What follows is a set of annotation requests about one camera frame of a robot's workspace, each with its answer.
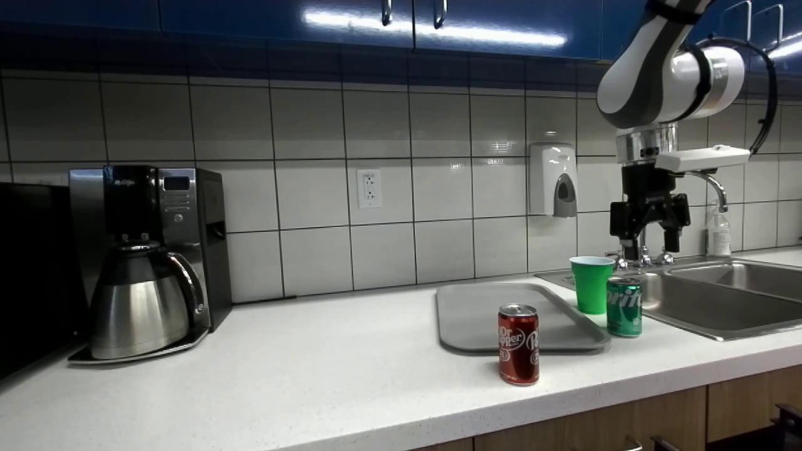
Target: stainless steel sink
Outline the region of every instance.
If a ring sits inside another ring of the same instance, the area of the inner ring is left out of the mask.
[[[762,264],[698,264],[649,274],[644,314],[714,340],[802,323],[802,271]]]

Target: white countertop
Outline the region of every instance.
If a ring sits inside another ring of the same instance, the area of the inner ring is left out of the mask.
[[[717,344],[644,318],[605,353],[541,357],[519,388],[494,357],[439,345],[435,288],[321,295],[238,305],[170,359],[5,383],[0,449],[415,449],[798,364],[802,328]]]

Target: green cup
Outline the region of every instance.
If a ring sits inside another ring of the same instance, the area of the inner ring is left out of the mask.
[[[578,256],[573,258],[573,274],[578,285],[578,308],[581,314],[605,314],[608,310],[608,280],[615,271],[613,258],[603,256]]]

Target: electrical outlet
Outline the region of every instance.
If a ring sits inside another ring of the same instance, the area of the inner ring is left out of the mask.
[[[382,170],[357,170],[358,209],[382,209]]]

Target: carafe handle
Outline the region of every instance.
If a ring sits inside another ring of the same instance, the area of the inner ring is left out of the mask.
[[[185,256],[169,250],[169,260],[179,269],[180,274],[180,290],[189,299],[185,305],[190,310],[193,326],[199,326],[199,321],[203,321],[203,288],[200,288],[200,279],[195,275],[193,265],[185,260]]]

